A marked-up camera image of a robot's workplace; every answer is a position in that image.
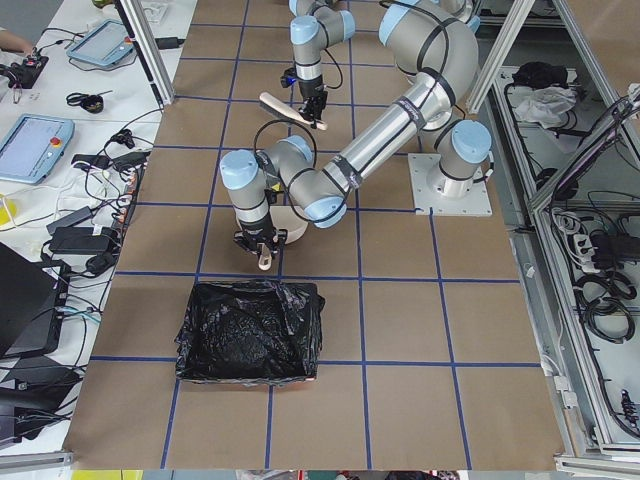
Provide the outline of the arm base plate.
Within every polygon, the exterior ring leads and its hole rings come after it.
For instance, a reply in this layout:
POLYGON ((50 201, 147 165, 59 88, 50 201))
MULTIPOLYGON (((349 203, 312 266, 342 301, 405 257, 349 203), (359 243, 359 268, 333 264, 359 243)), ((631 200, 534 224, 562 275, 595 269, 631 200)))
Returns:
POLYGON ((407 157, 416 215, 490 217, 493 214, 480 164, 466 180, 454 180, 440 169, 439 154, 407 157))

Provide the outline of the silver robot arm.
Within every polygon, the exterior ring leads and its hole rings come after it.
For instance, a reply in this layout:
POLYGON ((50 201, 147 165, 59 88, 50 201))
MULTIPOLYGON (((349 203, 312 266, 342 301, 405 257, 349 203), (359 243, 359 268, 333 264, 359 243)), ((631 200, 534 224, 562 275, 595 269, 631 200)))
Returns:
POLYGON ((291 0, 290 41, 296 84, 303 106, 302 118, 316 125, 326 107, 327 87, 323 80, 321 52, 353 37, 356 23, 346 9, 335 9, 334 1, 291 0))
POLYGON ((410 88, 321 170, 298 135, 259 150, 235 150, 220 164, 222 181, 240 226, 234 240, 265 260, 277 255, 288 233, 270 214, 268 188, 283 187, 303 221, 328 228, 345 214, 348 195, 409 140, 422 134, 441 159, 432 178, 435 190, 452 197, 472 184, 491 149, 480 122, 452 111, 475 76, 478 45, 469 1, 392 1, 379 27, 380 42, 391 49, 410 88))

